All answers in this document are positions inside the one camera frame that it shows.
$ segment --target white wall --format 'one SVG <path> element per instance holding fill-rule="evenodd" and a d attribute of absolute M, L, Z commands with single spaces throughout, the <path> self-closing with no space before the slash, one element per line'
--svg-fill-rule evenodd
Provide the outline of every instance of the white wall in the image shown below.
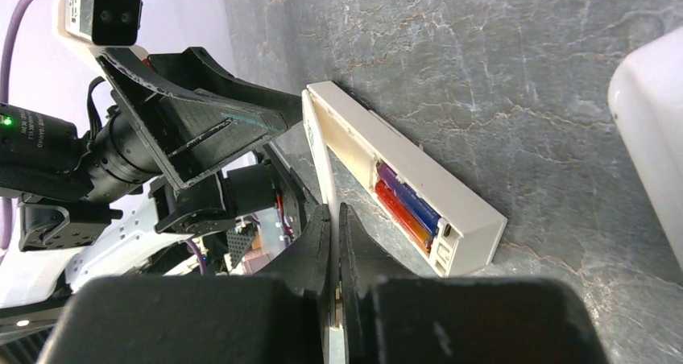
<path fill-rule="evenodd" d="M 3 39 L 17 1 L 0 0 Z M 88 129 L 86 92 L 96 74 L 52 36 L 52 1 L 35 0 L 24 16 L 12 60 L 10 104 L 74 122 L 83 134 Z M 223 0 L 143 0 L 138 44 L 150 53 L 202 46 L 234 72 Z M 103 84 L 94 94 L 102 116 L 113 105 L 110 89 Z M 134 204 L 119 201 L 116 205 L 128 208 Z"/>

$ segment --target gray marble surface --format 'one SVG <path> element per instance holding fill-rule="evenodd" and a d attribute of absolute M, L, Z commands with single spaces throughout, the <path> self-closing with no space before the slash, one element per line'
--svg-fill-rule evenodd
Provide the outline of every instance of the gray marble surface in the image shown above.
<path fill-rule="evenodd" d="M 561 279 L 613 362 L 683 362 L 683 274 L 606 104 L 619 61 L 683 26 L 682 0 L 226 3 L 238 76 L 337 81 L 509 218 L 479 274 Z M 319 194 L 300 127 L 278 143 Z M 370 234 L 430 274 L 334 163 Z"/>

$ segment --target purple battery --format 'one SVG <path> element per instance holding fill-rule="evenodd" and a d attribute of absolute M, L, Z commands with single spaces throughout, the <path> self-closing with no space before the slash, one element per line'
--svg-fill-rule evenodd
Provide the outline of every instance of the purple battery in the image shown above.
<path fill-rule="evenodd" d="M 398 176 L 388 165 L 381 163 L 377 167 L 377 173 L 424 229 L 435 235 L 439 230 L 438 223 L 441 216 L 426 201 L 420 199 L 412 188 L 399 182 Z"/>

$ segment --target black bracket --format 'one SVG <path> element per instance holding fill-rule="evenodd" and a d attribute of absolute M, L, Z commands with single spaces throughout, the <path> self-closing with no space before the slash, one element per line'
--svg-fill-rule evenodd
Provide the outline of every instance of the black bracket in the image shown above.
<path fill-rule="evenodd" d="M 109 205 L 76 201 L 65 203 L 42 199 L 40 203 L 20 203 L 19 249 L 54 250 L 92 245 L 123 212 Z"/>
<path fill-rule="evenodd" d="M 178 192 L 163 177 L 152 181 L 149 196 L 159 215 L 154 230 L 159 234 L 208 234 L 234 228 L 237 214 L 226 204 L 224 185 L 220 172 Z"/>
<path fill-rule="evenodd" d="M 190 187 L 301 121 L 301 97 L 241 81 L 204 48 L 149 56 L 106 48 L 115 101 L 174 189 Z"/>

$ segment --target orange battery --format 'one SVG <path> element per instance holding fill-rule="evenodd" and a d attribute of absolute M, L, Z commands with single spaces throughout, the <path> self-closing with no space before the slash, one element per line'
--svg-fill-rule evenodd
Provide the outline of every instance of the orange battery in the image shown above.
<path fill-rule="evenodd" d="M 380 180 L 379 183 L 375 185 L 375 193 L 377 193 L 379 201 L 381 201 L 384 204 L 384 207 L 386 207 L 394 216 L 394 219 L 401 224 L 401 227 L 412 235 L 412 240 L 425 254 L 429 254 L 427 245 L 432 237 L 420 224 L 417 218 L 401 204 L 399 198 L 391 192 L 383 180 Z"/>

